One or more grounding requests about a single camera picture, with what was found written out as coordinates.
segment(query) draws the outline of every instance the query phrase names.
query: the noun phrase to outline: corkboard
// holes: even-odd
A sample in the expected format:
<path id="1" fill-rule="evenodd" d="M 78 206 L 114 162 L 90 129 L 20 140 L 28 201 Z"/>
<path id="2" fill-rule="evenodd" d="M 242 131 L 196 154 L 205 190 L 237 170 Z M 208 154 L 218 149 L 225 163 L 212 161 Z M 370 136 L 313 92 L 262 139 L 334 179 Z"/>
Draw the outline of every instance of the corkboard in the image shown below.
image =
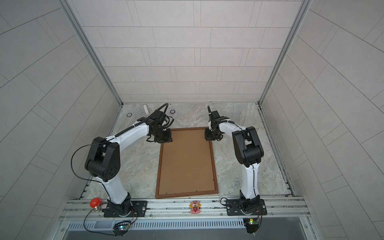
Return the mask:
<path id="1" fill-rule="evenodd" d="M 173 142 L 161 144 L 156 198 L 217 194 L 212 142 L 205 127 L 171 129 Z"/>

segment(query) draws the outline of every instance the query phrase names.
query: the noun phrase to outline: robotic arm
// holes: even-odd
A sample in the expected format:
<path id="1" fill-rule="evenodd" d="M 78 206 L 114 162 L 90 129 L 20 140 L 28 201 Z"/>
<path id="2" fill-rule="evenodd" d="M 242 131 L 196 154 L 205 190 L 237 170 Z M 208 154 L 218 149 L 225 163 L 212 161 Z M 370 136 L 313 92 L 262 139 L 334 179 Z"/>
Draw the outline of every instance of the robotic arm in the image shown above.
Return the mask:
<path id="1" fill-rule="evenodd" d="M 109 198 L 104 212 L 116 217 L 124 217 L 131 211 L 131 196 L 124 189 L 119 177 L 120 153 L 141 137 L 153 135 L 153 142 L 172 142 L 169 126 L 173 123 L 165 112 L 168 103 L 155 110 L 147 118 L 140 118 L 131 127 L 107 138 L 96 137 L 91 145 L 85 169 L 100 181 Z"/>
<path id="2" fill-rule="evenodd" d="M 228 117 L 220 116 L 217 111 L 209 112 L 209 128 L 205 129 L 207 141 L 220 141 L 223 134 L 233 139 L 235 155 L 242 164 L 242 187 L 240 190 L 240 206 L 245 214 L 251 214 L 260 206 L 260 195 L 257 189 L 257 172 L 264 156 L 264 150 L 254 127 L 242 127 Z"/>

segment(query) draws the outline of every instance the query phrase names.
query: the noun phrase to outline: wooden frame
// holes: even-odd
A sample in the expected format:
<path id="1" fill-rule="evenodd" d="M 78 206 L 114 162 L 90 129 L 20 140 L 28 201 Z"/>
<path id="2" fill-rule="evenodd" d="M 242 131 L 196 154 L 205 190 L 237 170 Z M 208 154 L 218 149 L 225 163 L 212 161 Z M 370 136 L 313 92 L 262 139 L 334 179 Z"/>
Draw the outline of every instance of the wooden frame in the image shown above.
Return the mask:
<path id="1" fill-rule="evenodd" d="M 201 129 L 206 129 L 206 127 L 173 128 L 173 129 L 171 129 L 171 131 L 201 130 Z M 212 171 L 213 171 L 213 176 L 214 176 L 215 190 L 199 191 L 199 192 L 181 192 L 181 193 L 175 193 L 175 194 L 159 194 L 160 177 L 161 177 L 161 163 L 162 163 L 162 156 L 163 156 L 163 144 L 161 144 L 159 168 L 157 170 L 157 183 L 156 183 L 155 198 L 159 199 L 159 198 L 167 198 L 167 197 L 185 197 L 185 196 L 195 196 L 195 195 L 218 194 L 216 167 L 215 167 L 214 151 L 212 148 L 212 141 L 209 141 L 209 149 L 210 149 L 210 154 L 211 154 L 211 162 L 212 162 Z"/>

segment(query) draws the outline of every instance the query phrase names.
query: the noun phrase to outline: gray stone surface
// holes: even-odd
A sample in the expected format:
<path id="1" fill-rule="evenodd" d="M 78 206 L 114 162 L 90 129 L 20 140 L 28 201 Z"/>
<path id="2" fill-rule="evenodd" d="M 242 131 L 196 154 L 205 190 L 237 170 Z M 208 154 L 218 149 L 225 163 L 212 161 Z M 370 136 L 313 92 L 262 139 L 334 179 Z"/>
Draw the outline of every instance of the gray stone surface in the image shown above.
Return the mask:
<path id="1" fill-rule="evenodd" d="M 241 126 L 253 126 L 257 129 L 264 149 L 264 157 L 258 172 L 258 189 L 260 195 L 287 194 L 286 185 L 280 168 L 272 151 L 264 125 L 255 103 L 172 103 L 167 114 L 174 117 L 171 128 L 206 127 L 208 110 L 217 110 L 221 116 L 227 116 Z M 161 104 L 148 104 L 153 112 Z M 146 116 L 142 104 L 125 104 L 117 120 L 113 133 L 131 126 L 136 119 Z M 219 194 L 217 196 L 238 196 L 242 184 L 241 165 L 235 157 L 232 138 L 224 135 L 223 139 L 213 141 L 215 166 Z M 128 146 L 121 153 L 120 178 L 132 198 L 154 198 L 159 166 L 160 144 L 146 142 L 143 137 Z M 103 187 L 92 182 L 83 194 L 85 199 L 94 197 L 107 198 Z"/>

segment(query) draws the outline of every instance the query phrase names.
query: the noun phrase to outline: white cylinder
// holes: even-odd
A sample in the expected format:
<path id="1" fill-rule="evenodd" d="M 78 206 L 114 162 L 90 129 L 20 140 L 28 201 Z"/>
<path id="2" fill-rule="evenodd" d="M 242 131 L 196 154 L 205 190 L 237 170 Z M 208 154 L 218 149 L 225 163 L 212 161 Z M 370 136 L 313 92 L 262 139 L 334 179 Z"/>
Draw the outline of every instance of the white cylinder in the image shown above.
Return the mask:
<path id="1" fill-rule="evenodd" d="M 149 111 L 148 111 L 147 105 L 144 105 L 143 107 L 144 107 L 145 114 L 149 115 Z"/>

